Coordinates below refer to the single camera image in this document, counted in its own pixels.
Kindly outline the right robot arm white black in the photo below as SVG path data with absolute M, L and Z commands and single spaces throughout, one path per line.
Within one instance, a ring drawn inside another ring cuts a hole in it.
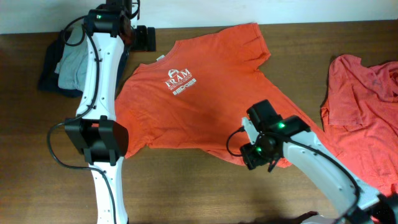
M 336 218 L 314 215 L 304 223 L 397 223 L 397 195 L 386 197 L 354 175 L 301 118 L 282 118 L 267 100 L 252 105 L 247 114 L 241 130 L 249 143 L 240 151 L 248 169 L 267 165 L 272 171 L 280 159 L 287 159 L 338 212 Z

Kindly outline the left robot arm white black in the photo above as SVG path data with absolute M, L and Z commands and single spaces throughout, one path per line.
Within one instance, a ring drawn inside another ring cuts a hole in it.
M 155 50 L 154 28 L 131 24 L 139 19 L 139 8 L 139 1 L 106 1 L 90 10 L 82 25 L 88 52 L 85 87 L 75 118 L 64 126 L 87 163 L 84 170 L 93 176 L 98 223 L 129 221 L 122 187 L 128 131 L 116 121 L 114 104 L 121 59 L 130 50 Z

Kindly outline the orange printed t-shirt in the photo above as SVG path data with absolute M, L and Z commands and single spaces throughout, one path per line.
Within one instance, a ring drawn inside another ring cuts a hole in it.
M 297 115 L 331 152 L 336 146 L 259 67 L 270 57 L 256 23 L 176 41 L 159 61 L 142 64 L 115 102 L 118 123 L 129 133 L 126 155 L 151 148 L 198 148 L 236 165 L 248 142 L 238 133 L 253 104 L 268 100 L 283 117 Z

